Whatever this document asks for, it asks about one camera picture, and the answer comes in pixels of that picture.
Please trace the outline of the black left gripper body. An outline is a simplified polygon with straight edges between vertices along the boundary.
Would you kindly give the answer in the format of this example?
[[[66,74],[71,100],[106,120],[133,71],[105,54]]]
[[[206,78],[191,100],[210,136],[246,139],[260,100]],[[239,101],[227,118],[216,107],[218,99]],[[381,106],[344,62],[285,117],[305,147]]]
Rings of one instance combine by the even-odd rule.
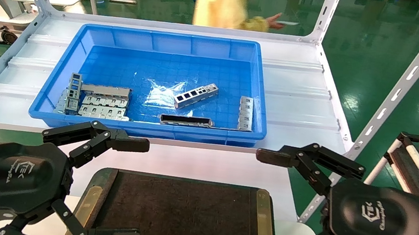
[[[0,143],[0,221],[17,216],[35,224],[69,194],[73,167],[53,144]]]

